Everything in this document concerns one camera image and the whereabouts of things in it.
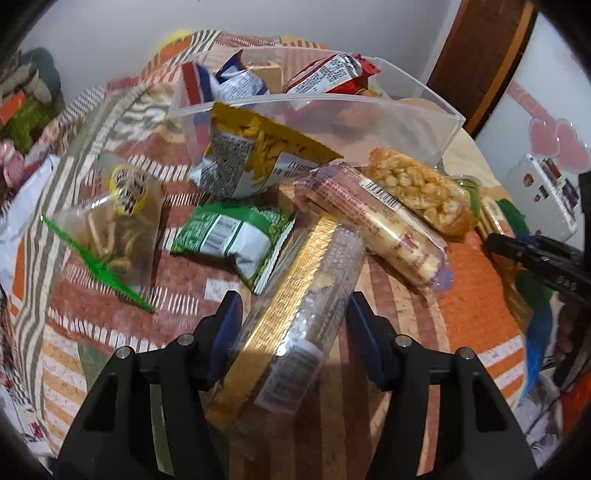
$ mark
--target yellow snack bag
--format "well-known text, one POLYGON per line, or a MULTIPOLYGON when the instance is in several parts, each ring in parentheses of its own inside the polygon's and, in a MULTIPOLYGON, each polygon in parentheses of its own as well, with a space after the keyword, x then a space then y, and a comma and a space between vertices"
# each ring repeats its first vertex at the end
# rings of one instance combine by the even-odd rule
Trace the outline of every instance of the yellow snack bag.
POLYGON ((342 158, 316 140, 253 111, 216 102, 210 114, 211 143, 189 178, 217 197, 246 198, 342 158))

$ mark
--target yellow label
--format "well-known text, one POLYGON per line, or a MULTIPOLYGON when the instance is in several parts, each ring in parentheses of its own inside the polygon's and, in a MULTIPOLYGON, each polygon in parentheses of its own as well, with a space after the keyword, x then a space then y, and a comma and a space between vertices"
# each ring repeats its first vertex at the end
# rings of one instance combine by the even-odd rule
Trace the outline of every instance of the yellow label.
POLYGON ((133 165, 118 165, 109 181, 111 199, 119 215, 132 216, 148 201, 148 175, 133 165))

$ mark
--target black tool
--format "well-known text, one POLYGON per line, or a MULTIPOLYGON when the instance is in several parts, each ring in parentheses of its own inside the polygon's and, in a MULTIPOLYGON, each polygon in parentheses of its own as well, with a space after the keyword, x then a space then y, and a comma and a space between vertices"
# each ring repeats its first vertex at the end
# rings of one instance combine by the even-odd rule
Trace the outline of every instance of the black tool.
POLYGON ((230 291, 215 315, 162 350, 123 346, 105 365, 61 447, 61 480, 223 480, 199 391, 226 371, 242 321, 242 299, 230 291), (160 384, 174 477, 158 470, 152 439, 150 384, 160 384))
POLYGON ((423 447, 429 385, 440 385, 439 436, 429 479, 525 480, 535 463, 501 392, 470 348, 428 350, 376 316, 361 292, 347 321, 369 379, 392 391, 368 480, 411 479, 423 447))
POLYGON ((573 350, 554 373, 561 390, 567 390, 584 373, 591 356, 591 172, 579 175, 579 188, 585 215, 584 253, 542 235, 531 235, 530 242, 525 242, 492 233, 484 243, 488 252, 520 262, 541 283, 580 306, 570 335, 573 350))
MULTIPOLYGON (((86 397, 61 449, 56 480, 172 479, 156 466, 150 384, 160 384, 175 479, 222 480, 199 390, 223 377, 242 302, 226 295, 217 313, 166 348, 135 354, 121 347, 86 397)), ((429 385, 441 385, 436 468, 426 478, 526 480, 535 464, 507 403, 469 348, 454 355, 423 348, 377 317, 362 293, 351 296, 347 321, 370 380, 392 391, 370 480, 417 473, 429 385)))

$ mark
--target red snack bag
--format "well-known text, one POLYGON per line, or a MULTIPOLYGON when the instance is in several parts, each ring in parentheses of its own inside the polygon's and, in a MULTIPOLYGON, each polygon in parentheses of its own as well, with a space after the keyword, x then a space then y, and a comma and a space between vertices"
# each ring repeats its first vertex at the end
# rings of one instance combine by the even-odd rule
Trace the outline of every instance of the red snack bag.
POLYGON ((316 60, 289 80, 284 93, 348 93, 368 88, 368 78, 380 70, 359 53, 335 53, 316 60))

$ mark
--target metal screw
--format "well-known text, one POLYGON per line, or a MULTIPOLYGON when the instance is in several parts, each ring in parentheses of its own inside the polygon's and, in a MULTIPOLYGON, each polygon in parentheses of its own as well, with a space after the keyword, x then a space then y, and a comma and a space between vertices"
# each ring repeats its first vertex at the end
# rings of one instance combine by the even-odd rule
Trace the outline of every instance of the metal screw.
POLYGON ((401 346, 402 348, 406 348, 413 344, 413 339, 408 335, 398 335, 394 341, 396 342, 396 345, 401 346))
POLYGON ((117 358, 121 359, 129 357, 130 353, 131 348, 129 348, 128 346, 122 346, 115 351, 115 355, 117 356, 117 358))
POLYGON ((177 342, 182 346, 189 346, 193 343, 195 337, 191 333, 184 333, 177 338, 177 342))
POLYGON ((464 360, 472 360, 474 358, 474 350, 468 348, 467 346, 463 346, 460 348, 460 356, 464 360))

